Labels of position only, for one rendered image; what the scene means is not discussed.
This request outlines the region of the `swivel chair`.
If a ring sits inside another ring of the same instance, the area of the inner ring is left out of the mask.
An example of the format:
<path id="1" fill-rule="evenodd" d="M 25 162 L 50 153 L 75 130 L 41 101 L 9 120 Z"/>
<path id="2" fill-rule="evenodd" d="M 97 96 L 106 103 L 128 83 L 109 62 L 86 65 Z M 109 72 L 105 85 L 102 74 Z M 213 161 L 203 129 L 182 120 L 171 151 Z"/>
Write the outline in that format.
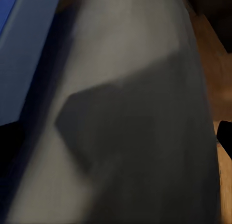
<path id="1" fill-rule="evenodd" d="M 59 0 L 0 179 L 0 224 L 221 224 L 183 0 Z"/>

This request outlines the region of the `folder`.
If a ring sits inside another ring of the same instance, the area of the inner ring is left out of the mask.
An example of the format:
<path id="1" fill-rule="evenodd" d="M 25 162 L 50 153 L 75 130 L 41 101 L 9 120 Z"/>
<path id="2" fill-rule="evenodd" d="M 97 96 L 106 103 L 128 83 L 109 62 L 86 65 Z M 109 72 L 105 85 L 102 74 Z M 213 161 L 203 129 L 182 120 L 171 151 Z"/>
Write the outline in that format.
<path id="1" fill-rule="evenodd" d="M 0 0 L 0 126 L 19 121 L 59 0 Z"/>

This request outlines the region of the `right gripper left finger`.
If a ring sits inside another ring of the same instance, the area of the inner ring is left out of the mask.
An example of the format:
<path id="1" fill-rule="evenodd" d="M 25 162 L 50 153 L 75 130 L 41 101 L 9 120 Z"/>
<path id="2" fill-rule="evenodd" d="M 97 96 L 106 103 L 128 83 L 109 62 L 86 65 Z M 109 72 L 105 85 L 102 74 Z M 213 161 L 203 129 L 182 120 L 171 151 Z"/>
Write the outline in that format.
<path id="1" fill-rule="evenodd" d="M 21 121 L 0 126 L 0 179 L 25 139 Z"/>

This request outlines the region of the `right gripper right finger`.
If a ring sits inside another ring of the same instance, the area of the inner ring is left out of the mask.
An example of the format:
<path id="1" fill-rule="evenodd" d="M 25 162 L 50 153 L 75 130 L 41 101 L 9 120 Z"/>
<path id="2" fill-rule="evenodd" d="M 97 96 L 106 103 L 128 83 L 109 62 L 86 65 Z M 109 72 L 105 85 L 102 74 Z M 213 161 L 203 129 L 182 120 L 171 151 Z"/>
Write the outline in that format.
<path id="1" fill-rule="evenodd" d="M 232 160 L 232 123 L 220 121 L 217 129 L 217 139 Z"/>

